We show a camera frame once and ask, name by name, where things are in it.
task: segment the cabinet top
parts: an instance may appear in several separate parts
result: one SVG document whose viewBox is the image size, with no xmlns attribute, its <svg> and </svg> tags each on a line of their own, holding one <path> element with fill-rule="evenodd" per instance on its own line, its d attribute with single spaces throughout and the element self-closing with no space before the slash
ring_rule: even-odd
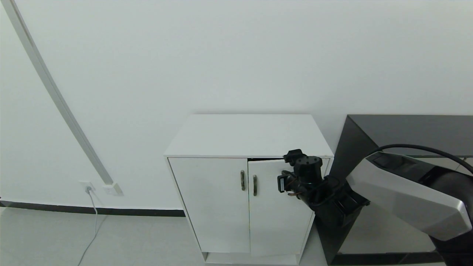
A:
<svg viewBox="0 0 473 266">
<path fill-rule="evenodd" d="M 282 158 L 294 149 L 333 158 L 311 115 L 191 115 L 164 155 Z"/>
</svg>

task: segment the white cabinet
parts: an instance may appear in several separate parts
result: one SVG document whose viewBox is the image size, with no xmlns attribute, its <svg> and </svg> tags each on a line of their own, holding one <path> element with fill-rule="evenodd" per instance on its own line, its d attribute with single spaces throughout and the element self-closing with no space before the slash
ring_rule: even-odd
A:
<svg viewBox="0 0 473 266">
<path fill-rule="evenodd" d="M 333 154 L 310 115 L 192 115 L 165 152 L 207 263 L 297 265 L 314 213 L 279 193 L 282 156 Z"/>
</svg>

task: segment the black baseboard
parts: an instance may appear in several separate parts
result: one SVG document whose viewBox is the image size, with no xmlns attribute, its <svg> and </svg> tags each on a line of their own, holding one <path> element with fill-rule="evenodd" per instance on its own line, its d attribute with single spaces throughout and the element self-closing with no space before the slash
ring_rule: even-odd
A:
<svg viewBox="0 0 473 266">
<path fill-rule="evenodd" d="M 330 265 L 405 265 L 442 262 L 439 253 L 337 254 Z"/>
<path fill-rule="evenodd" d="M 1 207 L 19 208 L 62 213 L 95 214 L 94 208 L 62 205 L 44 205 L 21 202 L 0 201 Z M 143 210 L 97 208 L 98 214 L 130 216 L 170 216 L 185 217 L 182 210 Z M 402 265 L 442 262 L 437 252 L 385 253 L 385 254 L 336 254 L 329 265 Z"/>
<path fill-rule="evenodd" d="M 39 211 L 62 212 L 62 213 L 89 213 L 95 214 L 92 207 L 75 207 L 75 206 L 61 206 L 61 205 L 44 205 L 33 203 L 21 203 L 0 201 L 1 207 L 19 208 Z M 171 216 L 171 217 L 185 217 L 182 210 L 145 210 L 145 209 L 109 209 L 97 208 L 98 214 L 104 215 L 131 215 L 131 216 Z"/>
</svg>

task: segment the gray floor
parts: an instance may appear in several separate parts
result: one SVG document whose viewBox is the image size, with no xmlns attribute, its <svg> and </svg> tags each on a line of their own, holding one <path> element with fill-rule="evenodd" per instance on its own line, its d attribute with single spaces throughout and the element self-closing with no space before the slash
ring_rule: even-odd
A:
<svg viewBox="0 0 473 266">
<path fill-rule="evenodd" d="M 82 266 L 204 265 L 185 218 L 99 215 L 98 223 Z M 0 208 L 0 265 L 76 266 L 93 227 L 92 214 Z M 300 264 L 326 266 L 321 257 L 320 242 L 309 238 Z"/>
</svg>

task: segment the black table top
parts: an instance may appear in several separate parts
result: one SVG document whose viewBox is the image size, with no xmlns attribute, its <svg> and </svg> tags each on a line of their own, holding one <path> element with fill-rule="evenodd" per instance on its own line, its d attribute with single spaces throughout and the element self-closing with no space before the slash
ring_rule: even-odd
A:
<svg viewBox="0 0 473 266">
<path fill-rule="evenodd" d="M 416 144 L 458 157 L 473 157 L 472 115 L 348 115 L 377 146 Z M 392 148 L 387 152 L 439 157 L 427 151 Z"/>
</svg>

